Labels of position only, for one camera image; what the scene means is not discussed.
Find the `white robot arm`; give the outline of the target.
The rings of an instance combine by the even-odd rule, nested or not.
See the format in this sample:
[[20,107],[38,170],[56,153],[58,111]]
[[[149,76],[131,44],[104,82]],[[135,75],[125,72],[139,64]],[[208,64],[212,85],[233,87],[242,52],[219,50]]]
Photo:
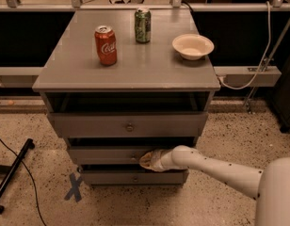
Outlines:
[[290,226],[290,157],[255,169],[207,157],[187,146],[154,150],[139,159],[147,170],[198,170],[256,200],[255,226]]

